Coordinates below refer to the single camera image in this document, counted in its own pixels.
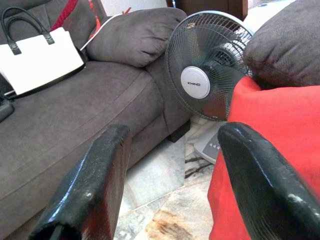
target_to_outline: sofa leg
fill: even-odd
[[[175,130],[171,135],[167,136],[166,139],[168,139],[170,142],[175,143],[178,141],[183,135],[185,135],[190,130],[190,119],[183,124],[181,127],[179,127],[177,130]]]

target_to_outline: sofa backrest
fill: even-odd
[[[95,12],[102,19],[105,12],[102,8],[100,0],[92,0],[95,7]],[[43,24],[50,30],[56,23],[62,10],[65,8],[68,0],[6,0],[0,2],[0,14],[8,7],[21,7],[34,14]],[[6,19],[10,16],[24,16],[24,12],[11,10],[6,14]],[[74,10],[69,17],[64,21],[63,27],[70,32],[73,43],[80,48],[87,40],[91,31],[96,26],[95,14],[90,9],[88,0],[78,0]],[[25,38],[30,38],[39,33],[28,23],[17,21],[10,26],[10,34],[15,41]],[[0,44],[6,44],[7,39],[0,27]]]

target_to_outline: red fabric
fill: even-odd
[[[262,134],[320,195],[320,86],[261,90],[244,77],[234,89],[228,122],[245,123]],[[210,240],[250,240],[221,154],[208,200],[214,222]]]
[[[69,0],[66,3],[64,9],[60,13],[60,16],[58,17],[58,19],[56,20],[55,24],[52,26],[50,31],[53,31],[53,30],[55,30],[57,28],[62,27],[62,25],[64,24],[64,21],[66,20],[66,18],[69,17],[69,15],[75,9],[77,3],[78,3],[78,0]]]

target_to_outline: marble floor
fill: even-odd
[[[294,0],[249,0],[245,24],[254,32]],[[213,225],[207,200],[214,165],[194,143],[214,124],[191,118],[177,142],[163,141],[126,176],[113,240],[207,240]]]

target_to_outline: sofa cushion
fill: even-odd
[[[14,105],[0,124],[0,239],[46,206],[107,125],[127,125],[135,136],[163,111],[146,71],[110,62],[88,62],[75,76]]]
[[[275,86],[320,84],[320,3],[296,0],[267,21],[245,49],[253,73]]]
[[[117,16],[87,46],[88,54],[96,61],[144,67],[165,52],[173,29],[186,16],[171,7]]]

